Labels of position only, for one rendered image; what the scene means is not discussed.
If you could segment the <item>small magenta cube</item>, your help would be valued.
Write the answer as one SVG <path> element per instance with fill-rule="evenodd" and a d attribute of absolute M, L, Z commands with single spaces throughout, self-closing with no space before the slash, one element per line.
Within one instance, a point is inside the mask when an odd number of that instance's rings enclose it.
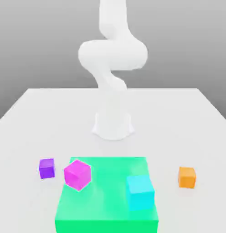
<path fill-rule="evenodd" d="M 77 191 L 81 191 L 92 180 L 91 166 L 80 160 L 71 162 L 64 168 L 65 184 Z"/>

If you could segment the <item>small cyan cube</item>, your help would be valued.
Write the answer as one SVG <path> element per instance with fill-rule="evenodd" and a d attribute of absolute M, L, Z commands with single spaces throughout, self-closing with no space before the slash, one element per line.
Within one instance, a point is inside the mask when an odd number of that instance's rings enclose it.
<path fill-rule="evenodd" d="M 130 211 L 153 209 L 155 191 L 150 176 L 148 174 L 128 176 L 126 196 Z"/>

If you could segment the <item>small purple cube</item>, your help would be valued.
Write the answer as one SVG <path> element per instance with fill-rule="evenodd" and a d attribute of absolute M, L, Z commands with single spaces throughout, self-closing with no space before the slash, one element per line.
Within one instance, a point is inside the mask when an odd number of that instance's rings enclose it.
<path fill-rule="evenodd" d="M 39 173 L 41 179 L 55 177 L 54 159 L 53 158 L 41 159 L 39 163 Z"/>

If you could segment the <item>large green box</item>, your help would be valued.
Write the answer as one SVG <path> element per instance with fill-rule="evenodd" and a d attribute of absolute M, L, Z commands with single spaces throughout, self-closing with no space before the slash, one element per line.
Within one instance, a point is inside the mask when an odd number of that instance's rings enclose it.
<path fill-rule="evenodd" d="M 130 211 L 126 178 L 148 175 L 145 157 L 71 157 L 91 166 L 81 191 L 63 185 L 55 215 L 56 233 L 157 233 L 156 207 Z"/>

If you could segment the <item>small orange cube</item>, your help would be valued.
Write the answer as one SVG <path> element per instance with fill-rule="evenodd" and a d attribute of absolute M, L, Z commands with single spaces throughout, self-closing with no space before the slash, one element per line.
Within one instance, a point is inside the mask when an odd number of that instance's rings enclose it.
<path fill-rule="evenodd" d="M 194 188 L 196 172 L 192 167 L 179 167 L 178 184 L 181 188 Z"/>

